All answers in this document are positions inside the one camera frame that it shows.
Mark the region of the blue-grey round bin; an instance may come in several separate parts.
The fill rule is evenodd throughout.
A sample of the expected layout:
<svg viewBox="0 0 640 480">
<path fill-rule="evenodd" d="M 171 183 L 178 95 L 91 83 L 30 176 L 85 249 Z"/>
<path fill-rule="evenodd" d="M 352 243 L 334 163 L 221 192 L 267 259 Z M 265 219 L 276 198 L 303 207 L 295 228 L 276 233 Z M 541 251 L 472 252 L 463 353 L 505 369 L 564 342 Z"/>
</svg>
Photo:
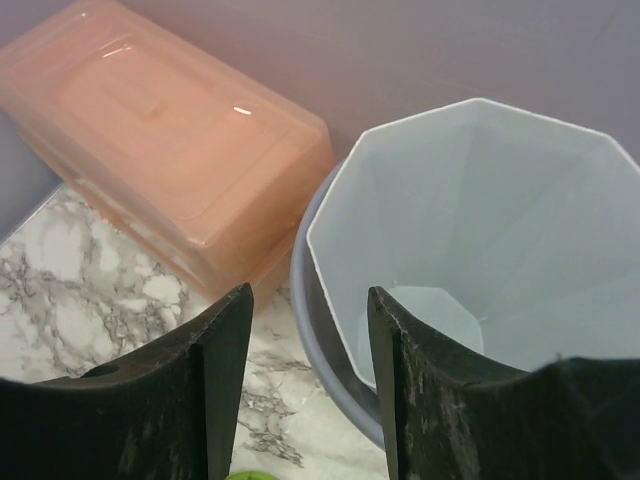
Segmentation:
<svg viewBox="0 0 640 480">
<path fill-rule="evenodd" d="M 316 190 L 299 225 L 290 262 L 290 292 L 302 346 L 328 396 L 366 438 L 384 447 L 376 393 L 356 376 L 324 298 L 306 241 L 310 227 L 339 169 Z"/>
</svg>

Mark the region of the green plastic tray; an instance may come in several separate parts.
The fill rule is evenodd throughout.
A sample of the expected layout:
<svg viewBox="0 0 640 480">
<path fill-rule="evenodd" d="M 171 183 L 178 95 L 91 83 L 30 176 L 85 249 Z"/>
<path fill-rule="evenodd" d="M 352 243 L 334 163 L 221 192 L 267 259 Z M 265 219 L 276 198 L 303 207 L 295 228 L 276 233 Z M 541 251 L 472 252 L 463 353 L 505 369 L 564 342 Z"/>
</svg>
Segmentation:
<svg viewBox="0 0 640 480">
<path fill-rule="evenodd" d="M 230 474 L 225 480 L 278 480 L 278 478 L 259 470 L 244 470 Z"/>
</svg>

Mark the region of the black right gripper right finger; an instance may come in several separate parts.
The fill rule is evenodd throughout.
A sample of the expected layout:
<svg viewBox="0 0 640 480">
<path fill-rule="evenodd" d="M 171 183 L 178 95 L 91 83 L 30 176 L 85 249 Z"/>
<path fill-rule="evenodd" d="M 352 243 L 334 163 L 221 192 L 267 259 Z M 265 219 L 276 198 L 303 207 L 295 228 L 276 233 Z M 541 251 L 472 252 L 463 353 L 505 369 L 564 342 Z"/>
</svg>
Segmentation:
<svg viewBox="0 0 640 480">
<path fill-rule="evenodd" d="M 639 363 L 568 358 L 524 372 L 421 322 L 387 291 L 367 318 L 393 479 L 635 479 Z"/>
</svg>

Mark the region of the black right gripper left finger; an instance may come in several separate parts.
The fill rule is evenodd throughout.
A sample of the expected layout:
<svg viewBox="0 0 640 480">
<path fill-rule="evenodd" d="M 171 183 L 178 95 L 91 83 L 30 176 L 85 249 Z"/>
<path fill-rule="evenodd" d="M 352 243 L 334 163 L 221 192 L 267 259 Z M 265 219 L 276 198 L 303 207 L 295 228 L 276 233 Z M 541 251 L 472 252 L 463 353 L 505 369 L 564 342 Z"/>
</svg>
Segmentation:
<svg viewBox="0 0 640 480">
<path fill-rule="evenodd" d="M 78 378 L 1 383 L 5 479 L 223 479 L 254 309 L 243 284 Z"/>
</svg>

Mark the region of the white faceted bin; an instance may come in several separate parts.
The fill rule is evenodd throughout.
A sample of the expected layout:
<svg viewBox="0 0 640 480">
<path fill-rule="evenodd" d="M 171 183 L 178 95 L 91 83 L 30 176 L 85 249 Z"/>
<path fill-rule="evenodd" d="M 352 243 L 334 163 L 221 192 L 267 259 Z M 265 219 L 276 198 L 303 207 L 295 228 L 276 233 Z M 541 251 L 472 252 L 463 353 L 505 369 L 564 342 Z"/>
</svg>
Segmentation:
<svg viewBox="0 0 640 480">
<path fill-rule="evenodd" d="M 481 98 L 372 128 L 307 244 L 368 387 L 373 286 L 520 370 L 639 353 L 639 168 L 593 130 Z"/>
</svg>

